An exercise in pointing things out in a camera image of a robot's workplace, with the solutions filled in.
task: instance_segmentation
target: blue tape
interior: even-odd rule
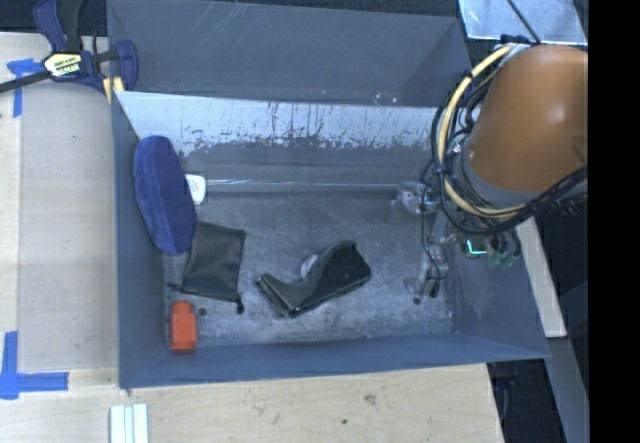
[[[0,399],[15,400],[22,392],[66,391],[69,389],[68,383],[69,372],[18,373],[18,332],[5,333],[0,372]]]
[[[29,75],[31,73],[40,73],[44,71],[44,67],[38,61],[33,59],[21,59],[19,61],[9,61],[7,68],[13,73],[16,78],[20,78],[23,75]],[[16,89],[13,96],[13,117],[17,118],[22,114],[22,88]]]

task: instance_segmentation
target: yellow cable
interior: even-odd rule
[[[469,84],[473,78],[477,77],[480,73],[482,73],[485,69],[495,63],[498,59],[509,53],[511,51],[511,46],[503,46],[493,52],[490,56],[481,61],[478,65],[476,65],[471,70],[471,75],[462,79],[462,82],[458,85],[453,95],[449,100],[449,104],[445,110],[444,116],[442,117],[442,123],[440,125],[440,129],[438,131],[437,136],[437,154],[440,163],[444,162],[444,155],[446,151],[447,144],[447,131],[449,129],[449,125],[451,123],[451,117],[453,116],[453,112],[458,104],[458,100],[462,97],[462,94],[466,91]],[[514,207],[503,208],[503,209],[487,209],[474,207],[466,200],[464,200],[458,193],[455,191],[453,186],[445,179],[445,192],[447,195],[458,205],[461,209],[465,210],[474,215],[478,215],[481,217],[491,217],[491,218],[500,218],[510,214],[513,214],[523,208],[524,205],[516,205]]]

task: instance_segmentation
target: orange robot housing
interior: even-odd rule
[[[586,52],[538,45],[506,62],[493,80],[466,154],[485,182],[545,191],[587,164]]]

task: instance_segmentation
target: bin floor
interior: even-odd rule
[[[198,217],[247,232],[239,291],[245,305],[185,295],[167,288],[167,312],[176,300],[190,301],[198,313],[199,345],[233,345],[374,338],[451,331],[446,291],[416,305],[404,284],[418,278],[426,256],[420,245],[420,218],[398,214],[390,192],[217,194]],[[286,282],[300,281],[300,266],[342,239],[357,248],[372,269],[362,287],[331,299],[295,319],[278,315],[256,285],[266,272]],[[186,256],[165,257],[165,279],[180,279]]]

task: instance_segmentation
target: green light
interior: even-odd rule
[[[471,239],[467,239],[467,251],[472,256],[482,256],[487,254],[486,251],[476,251],[475,249],[473,249],[473,247],[471,246]]]

